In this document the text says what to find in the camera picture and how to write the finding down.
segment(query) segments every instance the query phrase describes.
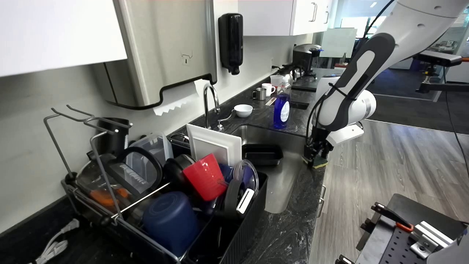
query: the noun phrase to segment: faucet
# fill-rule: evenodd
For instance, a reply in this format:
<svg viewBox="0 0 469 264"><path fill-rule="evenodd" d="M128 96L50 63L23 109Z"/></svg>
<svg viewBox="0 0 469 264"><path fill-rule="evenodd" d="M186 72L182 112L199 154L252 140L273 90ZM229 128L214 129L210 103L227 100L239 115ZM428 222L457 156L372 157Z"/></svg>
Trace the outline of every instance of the faucet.
<svg viewBox="0 0 469 264"><path fill-rule="evenodd" d="M223 131L223 125L221 125L220 121L218 121L218 115L220 115L218 96L217 96L215 88L214 88L213 85L207 85L207 87L204 88L205 128L210 128L210 129L211 129L211 124L210 124L210 121L208 121L207 90L211 91L211 96L213 96L213 99L214 99L214 113L217 115L217 129L218 129L218 131Z"/></svg>

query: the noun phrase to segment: wooden floor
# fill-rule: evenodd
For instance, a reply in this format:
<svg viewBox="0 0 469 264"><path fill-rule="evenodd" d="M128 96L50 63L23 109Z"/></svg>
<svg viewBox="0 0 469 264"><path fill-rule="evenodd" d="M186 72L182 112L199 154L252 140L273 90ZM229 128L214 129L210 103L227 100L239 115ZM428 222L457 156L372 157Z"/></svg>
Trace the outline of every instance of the wooden floor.
<svg viewBox="0 0 469 264"><path fill-rule="evenodd" d="M366 121L361 140L330 154L325 204L315 226L309 263L356 260L359 225L369 207L403 194L440 213L469 222L469 176L450 132ZM469 154L469 135L459 135Z"/></svg>

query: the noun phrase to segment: blue bowl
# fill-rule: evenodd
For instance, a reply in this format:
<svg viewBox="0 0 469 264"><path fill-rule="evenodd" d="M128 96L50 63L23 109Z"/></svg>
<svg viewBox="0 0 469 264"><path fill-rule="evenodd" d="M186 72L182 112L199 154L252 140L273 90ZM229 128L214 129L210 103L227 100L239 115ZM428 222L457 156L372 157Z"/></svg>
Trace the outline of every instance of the blue bowl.
<svg viewBox="0 0 469 264"><path fill-rule="evenodd" d="M201 232L189 198L182 192L169 192L154 200L144 213L142 226L150 238L177 257L188 251Z"/></svg>

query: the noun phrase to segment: black soap dispenser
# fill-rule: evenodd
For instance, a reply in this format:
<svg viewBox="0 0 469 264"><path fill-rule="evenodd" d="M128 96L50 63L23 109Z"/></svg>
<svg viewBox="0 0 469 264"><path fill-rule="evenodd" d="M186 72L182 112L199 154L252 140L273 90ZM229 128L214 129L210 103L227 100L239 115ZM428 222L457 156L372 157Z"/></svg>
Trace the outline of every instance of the black soap dispenser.
<svg viewBox="0 0 469 264"><path fill-rule="evenodd" d="M243 16L240 14L220 16L218 38L221 66L237 75L243 63Z"/></svg>

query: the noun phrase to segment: paper towel dispenser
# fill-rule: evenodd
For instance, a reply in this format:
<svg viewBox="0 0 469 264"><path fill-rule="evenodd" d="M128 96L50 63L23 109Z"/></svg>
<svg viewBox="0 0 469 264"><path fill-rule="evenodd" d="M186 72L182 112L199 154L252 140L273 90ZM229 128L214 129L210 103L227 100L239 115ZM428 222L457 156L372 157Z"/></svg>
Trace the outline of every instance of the paper towel dispenser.
<svg viewBox="0 0 469 264"><path fill-rule="evenodd" d="M129 109L164 102L195 80L217 82L210 0L114 0L128 59L94 66L104 99Z"/></svg>

